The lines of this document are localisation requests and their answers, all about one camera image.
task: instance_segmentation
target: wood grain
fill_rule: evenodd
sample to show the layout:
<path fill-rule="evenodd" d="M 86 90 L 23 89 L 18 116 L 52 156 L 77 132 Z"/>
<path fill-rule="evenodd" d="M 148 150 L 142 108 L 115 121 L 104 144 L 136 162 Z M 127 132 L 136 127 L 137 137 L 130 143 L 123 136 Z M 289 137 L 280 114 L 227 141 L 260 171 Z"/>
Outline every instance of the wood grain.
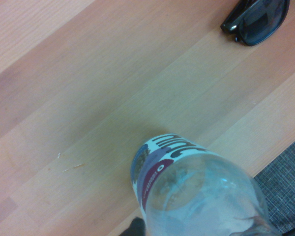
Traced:
<path fill-rule="evenodd" d="M 237 0 L 0 1 L 0 236 L 117 236 L 129 167 L 178 133 L 257 174 L 295 141 L 295 0 L 246 47 Z"/>

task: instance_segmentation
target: sunglasses lens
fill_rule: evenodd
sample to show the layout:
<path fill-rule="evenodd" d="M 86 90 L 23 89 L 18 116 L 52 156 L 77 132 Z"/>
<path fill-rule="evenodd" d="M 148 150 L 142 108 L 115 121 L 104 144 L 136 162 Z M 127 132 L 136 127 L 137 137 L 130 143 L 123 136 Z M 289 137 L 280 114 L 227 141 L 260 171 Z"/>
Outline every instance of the sunglasses lens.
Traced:
<path fill-rule="evenodd" d="M 286 0 L 263 0 L 245 15 L 239 31 L 247 44 L 257 44 L 272 34 L 283 20 Z"/>

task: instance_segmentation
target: bottle label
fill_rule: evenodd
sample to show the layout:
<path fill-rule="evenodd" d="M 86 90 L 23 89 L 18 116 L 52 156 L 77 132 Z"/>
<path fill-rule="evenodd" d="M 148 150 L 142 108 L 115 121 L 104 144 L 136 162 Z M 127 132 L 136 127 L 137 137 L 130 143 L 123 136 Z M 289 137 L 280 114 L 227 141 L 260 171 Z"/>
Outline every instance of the bottle label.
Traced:
<path fill-rule="evenodd" d="M 138 150 L 131 165 L 130 175 L 144 218 L 148 195 L 162 172 L 184 157 L 204 153 L 212 152 L 177 134 L 152 138 Z"/>

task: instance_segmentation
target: sunglasses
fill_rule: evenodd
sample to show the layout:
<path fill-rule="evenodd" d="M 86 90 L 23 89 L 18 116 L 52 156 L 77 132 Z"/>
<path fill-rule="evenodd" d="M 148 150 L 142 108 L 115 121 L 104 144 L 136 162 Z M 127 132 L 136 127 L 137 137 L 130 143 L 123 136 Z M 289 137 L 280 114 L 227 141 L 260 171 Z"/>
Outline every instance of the sunglasses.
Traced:
<path fill-rule="evenodd" d="M 289 5 L 290 0 L 240 0 L 221 29 L 228 34 L 235 34 L 236 42 L 256 45 L 281 26 Z"/>

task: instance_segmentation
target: gray carpet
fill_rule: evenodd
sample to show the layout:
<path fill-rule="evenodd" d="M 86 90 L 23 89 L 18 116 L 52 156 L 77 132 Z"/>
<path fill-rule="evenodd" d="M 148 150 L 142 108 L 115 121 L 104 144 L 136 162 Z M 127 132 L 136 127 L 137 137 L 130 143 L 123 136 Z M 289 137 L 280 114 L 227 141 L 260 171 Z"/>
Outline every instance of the gray carpet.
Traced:
<path fill-rule="evenodd" d="M 281 233 L 295 228 L 295 142 L 255 180 L 265 194 L 272 224 Z"/>

